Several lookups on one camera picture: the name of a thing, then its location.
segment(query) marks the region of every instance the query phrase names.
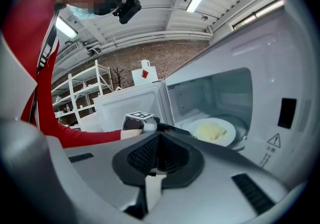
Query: brick wall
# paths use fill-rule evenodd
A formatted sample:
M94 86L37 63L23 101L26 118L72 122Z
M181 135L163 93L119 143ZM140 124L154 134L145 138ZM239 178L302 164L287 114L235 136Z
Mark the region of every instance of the brick wall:
M132 78L132 70L140 69L141 63L140 61L143 59L149 60L151 66L155 66L157 76L159 79L163 79L165 76L174 71L177 67L187 62L189 59L194 57L201 50L206 48L209 45L207 41L202 40L171 40L171 41L163 41L163 42L154 42L141 44L133 47L124 48L118 51L114 51L109 54L105 54L96 58L98 63L102 66L109 66L111 70L111 77L116 79L116 75L113 73L113 69L118 67L119 71L124 69L121 73L124 78L122 88L127 88L134 86L134 81ZM81 71L88 69L89 67L94 66L95 59L90 60L88 63L85 63L81 66L78 66L74 70L71 71L71 74L77 74ZM53 83L51 88L55 88L62 82L66 81L68 75L64 75L60 79L58 79L55 83ZM97 80L88 81L88 84L94 84ZM108 89L104 89L103 93L107 94L110 91ZM93 104L92 99L97 97L96 93L92 93L89 95L90 102ZM77 100L77 106L79 108L80 105L86 106L85 98L81 97ZM68 103L70 109L72 108L71 102ZM89 111L84 110L80 112L80 116L85 116L89 113ZM75 120L74 115L68 115L69 119Z

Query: red sleeve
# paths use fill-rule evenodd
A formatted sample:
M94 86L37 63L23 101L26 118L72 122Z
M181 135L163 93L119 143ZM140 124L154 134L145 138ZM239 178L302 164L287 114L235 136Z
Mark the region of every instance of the red sleeve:
M51 99L51 77L58 53L57 45L54 53L49 57L45 67L38 75L38 118L40 130L45 135L57 137L64 148L86 146L120 140L121 131L90 133L74 130L60 125L55 117Z
M37 80L41 45L54 16L55 1L14 0L1 28L10 50L34 80ZM28 122L32 101L33 94L21 120Z

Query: air vent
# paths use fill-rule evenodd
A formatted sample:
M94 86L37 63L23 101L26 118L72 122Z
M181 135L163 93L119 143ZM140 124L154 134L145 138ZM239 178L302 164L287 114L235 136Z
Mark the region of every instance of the air vent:
M232 179L258 215L275 205L247 174L239 174Z
M179 86L179 84L175 84L175 85L171 85L171 86L167 86L168 90L174 89L176 86Z
M88 158L93 158L94 156L91 153L85 153L77 156L69 157L71 163L79 162Z
M62 60L65 56L67 56L68 54L70 54L71 52L75 51L76 49L78 49L78 45L77 43L73 43L70 47L68 47L66 50L62 51L56 58L55 63L58 63L60 60Z

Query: food on plate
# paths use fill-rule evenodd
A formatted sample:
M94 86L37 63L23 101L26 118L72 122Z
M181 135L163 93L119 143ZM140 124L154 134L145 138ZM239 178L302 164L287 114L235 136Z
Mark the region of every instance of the food on plate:
M218 138L223 138L227 130L217 123L203 123L198 126L196 136L199 140L211 142Z

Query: pipe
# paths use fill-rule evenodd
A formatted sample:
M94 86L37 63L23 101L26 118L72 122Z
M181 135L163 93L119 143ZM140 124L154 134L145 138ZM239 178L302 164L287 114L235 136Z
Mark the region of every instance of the pipe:
M209 33L211 34L211 36L213 36L213 35L214 35L214 33L213 33L213 31L212 31L212 29L211 29L211 26L210 26L210 25L208 25L208 31L209 31Z
M192 30L155 31L155 32L148 32L148 33L142 33L142 34L138 34L138 35L133 35L133 36L129 36L129 37L122 38L122 39L117 39L115 41L109 42L109 43L104 44L104 45L100 45L97 42L96 43L91 43L91 44L87 45L86 47L94 46L95 48L105 49L105 48L113 45L114 42L116 43L116 45L118 45L119 43L122 43L122 42L125 42L125 41L129 41L129 40L132 40L132 39L144 38L144 37L148 37L148 36L168 35L168 34L197 34L197 35L205 35L205 36L209 36L209 37L212 36L212 34L210 34L210 33L201 32L201 31L192 31Z
M119 49L126 48L126 47L129 47L129 46L134 46L134 45L139 45L139 44L144 44L144 43L149 43L149 42L157 42L157 41L165 41L165 40L176 40L176 39L178 40L178 39L185 39L185 38L186 38L186 35L185 34L181 34L176 38L174 38L174 35L172 35L171 37L159 36L158 38L153 38L153 39L150 39L150 38L134 39L134 40L131 40L130 42L117 44L117 47L111 46L111 47L104 48L104 49L102 49L102 51L101 51L101 53L99 55L109 53L109 52L111 52L113 50L119 50ZM188 35L187 38L188 39L203 39L203 40L210 39L210 37L205 36L205 35Z

